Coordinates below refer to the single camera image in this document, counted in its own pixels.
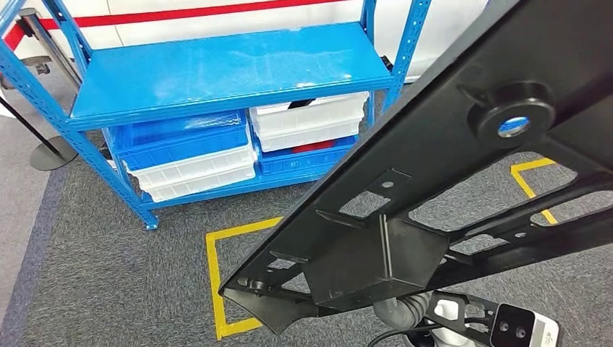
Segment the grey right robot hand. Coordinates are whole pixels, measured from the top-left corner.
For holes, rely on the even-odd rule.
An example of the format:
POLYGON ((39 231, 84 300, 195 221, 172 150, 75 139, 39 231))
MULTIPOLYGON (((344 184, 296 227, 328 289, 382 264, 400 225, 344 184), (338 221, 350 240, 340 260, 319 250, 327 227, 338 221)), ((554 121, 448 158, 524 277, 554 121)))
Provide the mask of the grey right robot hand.
POLYGON ((378 301, 372 306, 377 318, 394 330, 408 330, 419 322, 419 312, 397 298, 378 301))

